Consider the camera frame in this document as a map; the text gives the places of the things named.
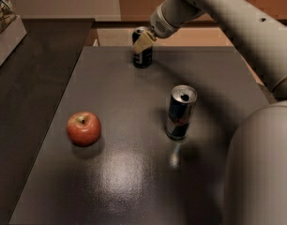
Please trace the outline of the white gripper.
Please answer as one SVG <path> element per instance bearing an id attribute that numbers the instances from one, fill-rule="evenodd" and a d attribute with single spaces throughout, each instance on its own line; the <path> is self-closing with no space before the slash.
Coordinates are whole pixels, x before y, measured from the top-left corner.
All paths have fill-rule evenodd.
<path id="1" fill-rule="evenodd" d="M 186 0 L 164 0 L 150 16 L 151 30 L 135 31 L 132 50 L 139 54 L 151 48 L 156 38 L 169 38 L 184 23 L 201 17 L 202 10 Z"/>

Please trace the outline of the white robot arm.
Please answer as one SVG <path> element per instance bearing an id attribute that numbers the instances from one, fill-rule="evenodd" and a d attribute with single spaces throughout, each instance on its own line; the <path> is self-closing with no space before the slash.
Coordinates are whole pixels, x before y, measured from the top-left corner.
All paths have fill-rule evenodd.
<path id="1" fill-rule="evenodd" d="M 232 137 L 223 225 L 287 225 L 287 27 L 246 0 L 164 0 L 136 52 L 208 13 L 276 101 L 249 115 Z"/>

